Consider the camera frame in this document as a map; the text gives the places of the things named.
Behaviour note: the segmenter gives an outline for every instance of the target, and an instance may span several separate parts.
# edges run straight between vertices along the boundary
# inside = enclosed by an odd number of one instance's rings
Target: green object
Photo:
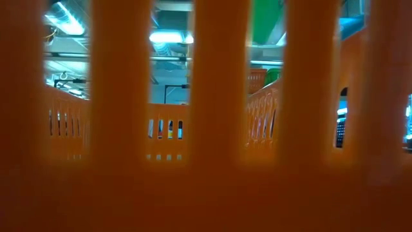
[[[284,0],[253,0],[252,40],[265,44],[283,14]]]
[[[271,68],[268,70],[265,76],[265,83],[263,86],[266,86],[276,80],[281,76],[281,70],[279,68]]]

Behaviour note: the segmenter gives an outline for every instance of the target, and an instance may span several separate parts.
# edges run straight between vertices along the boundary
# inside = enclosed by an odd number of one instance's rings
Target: plastic crate
[[[248,93],[256,93],[263,88],[263,83],[265,82],[266,70],[263,68],[252,68],[250,69],[250,74],[247,77],[248,82]]]
[[[271,69],[269,69],[268,72],[266,73],[264,86],[278,80],[280,78],[280,75],[281,75],[280,68],[271,68]]]

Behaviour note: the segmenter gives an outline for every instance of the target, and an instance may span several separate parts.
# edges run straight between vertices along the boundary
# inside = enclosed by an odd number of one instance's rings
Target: pipe
[[[58,52],[46,52],[44,58],[47,61],[78,61],[78,62],[88,62],[89,55],[86,53],[58,53]],[[165,57],[165,56],[150,56],[150,61],[180,61],[187,62],[192,61],[191,57]],[[251,64],[258,65],[273,65],[273,66],[282,66],[283,61],[281,60],[272,60],[272,61],[259,61],[251,60]]]

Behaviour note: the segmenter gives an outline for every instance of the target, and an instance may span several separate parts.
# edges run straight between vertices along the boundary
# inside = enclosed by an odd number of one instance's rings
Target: orange plastic basket
[[[263,68],[252,68],[250,69],[250,74],[247,77],[248,82],[248,93],[256,93],[263,88],[263,83],[265,81],[266,70]]]

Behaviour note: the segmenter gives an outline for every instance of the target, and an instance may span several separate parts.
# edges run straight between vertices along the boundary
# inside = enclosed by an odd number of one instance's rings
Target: light
[[[346,118],[341,118],[341,119],[337,119],[337,122],[344,122],[346,120]]]
[[[193,42],[194,42],[193,36],[191,34],[188,34],[185,38],[185,43],[192,44]]]
[[[352,23],[352,22],[355,22],[355,21],[356,21],[356,19],[350,18],[350,17],[342,17],[342,18],[339,18],[339,24],[340,24],[340,25]]]
[[[250,61],[250,63],[260,65],[283,65],[283,61]]]
[[[182,43],[183,38],[180,32],[153,32],[150,37],[153,43]]]
[[[88,58],[88,55],[83,53],[59,53],[59,56]]]
[[[45,15],[56,27],[68,35],[82,35],[84,34],[83,26],[73,17],[69,10],[60,2],[57,6],[65,13],[65,19],[56,17],[54,15]]]
[[[78,90],[69,90],[69,92],[70,92],[70,93],[74,93],[74,94],[76,94],[76,95],[81,95],[81,94],[82,94],[82,92],[81,92],[81,91],[78,91]]]
[[[348,109],[347,109],[347,108],[343,108],[343,109],[337,110],[337,114],[338,114],[338,115],[343,115],[343,114],[345,114],[345,113],[347,113],[347,112],[348,112]]]
[[[152,61],[179,61],[179,57],[153,57]]]
[[[284,45],[286,45],[286,32],[282,35],[282,37],[276,43],[276,46],[284,46]]]

